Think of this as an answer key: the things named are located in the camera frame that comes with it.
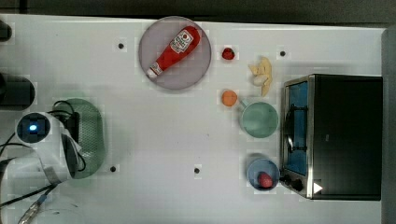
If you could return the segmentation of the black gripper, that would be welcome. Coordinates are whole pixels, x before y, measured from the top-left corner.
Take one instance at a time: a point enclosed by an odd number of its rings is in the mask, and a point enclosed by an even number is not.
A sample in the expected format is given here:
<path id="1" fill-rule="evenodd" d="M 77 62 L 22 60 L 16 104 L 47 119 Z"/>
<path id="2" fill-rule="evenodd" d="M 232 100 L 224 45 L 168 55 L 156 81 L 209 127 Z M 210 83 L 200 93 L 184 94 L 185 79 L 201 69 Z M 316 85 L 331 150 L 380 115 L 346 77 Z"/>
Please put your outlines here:
<path id="1" fill-rule="evenodd" d="M 79 113 L 74 112 L 69 118 L 64 120 L 64 127 L 70 133 L 69 139 L 78 142 L 79 136 Z"/>

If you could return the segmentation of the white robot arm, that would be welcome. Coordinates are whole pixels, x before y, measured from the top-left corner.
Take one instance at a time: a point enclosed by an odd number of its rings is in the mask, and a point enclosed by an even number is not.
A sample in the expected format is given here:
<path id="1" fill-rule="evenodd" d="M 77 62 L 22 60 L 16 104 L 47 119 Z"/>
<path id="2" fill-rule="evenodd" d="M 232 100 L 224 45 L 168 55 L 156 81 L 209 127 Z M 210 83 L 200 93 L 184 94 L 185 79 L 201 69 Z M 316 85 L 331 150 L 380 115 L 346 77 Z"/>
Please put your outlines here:
<path id="1" fill-rule="evenodd" d="M 15 127 L 16 145 L 31 153 L 2 162 L 1 195 L 4 207 L 42 192 L 18 224 L 30 224 L 58 185 L 76 176 L 85 162 L 79 158 L 80 146 L 64 124 L 46 112 L 31 112 L 19 119 Z"/>

